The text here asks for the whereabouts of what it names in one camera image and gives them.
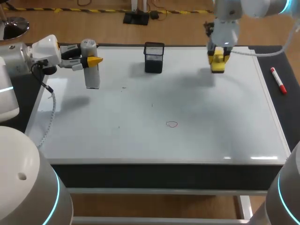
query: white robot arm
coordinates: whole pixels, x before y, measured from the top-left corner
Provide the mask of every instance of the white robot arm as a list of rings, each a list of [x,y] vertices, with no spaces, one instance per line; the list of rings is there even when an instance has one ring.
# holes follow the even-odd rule
[[[207,44],[208,58],[213,73],[223,73],[225,63],[229,60],[230,53],[237,44],[240,28],[239,19],[243,14],[251,17],[266,17],[277,14],[288,14],[299,18],[299,0],[215,0],[214,22],[205,23],[206,34],[210,38]],[[297,21],[282,50],[269,54],[245,54],[254,56],[273,56],[285,51],[290,43],[293,33],[298,29]],[[224,51],[216,51],[216,47],[224,48]]]

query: metal table leg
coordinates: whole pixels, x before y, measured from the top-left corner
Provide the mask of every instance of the metal table leg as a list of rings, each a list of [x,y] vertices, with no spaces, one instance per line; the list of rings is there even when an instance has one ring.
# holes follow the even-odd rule
[[[136,11],[137,10],[137,1],[138,0],[131,0],[131,11]]]

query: white table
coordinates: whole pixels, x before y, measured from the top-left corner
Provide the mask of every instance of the white table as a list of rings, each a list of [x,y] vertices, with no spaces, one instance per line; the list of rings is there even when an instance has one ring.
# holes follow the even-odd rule
[[[252,52],[246,47],[235,50]],[[283,165],[289,156],[255,57],[233,54],[225,73],[213,75],[204,47],[166,47],[163,72],[153,75],[143,71],[142,47],[100,47],[98,55],[104,58],[99,65],[99,90],[85,89],[82,71],[58,69],[47,81],[58,102],[51,134],[41,148],[51,164]],[[35,143],[49,122],[52,101],[48,97],[42,89],[26,130]],[[176,121],[177,127],[167,126],[168,121]],[[242,218],[249,219],[252,211],[247,196],[240,196],[240,206]],[[225,225],[247,221],[101,217],[74,220],[75,224],[110,222]]]

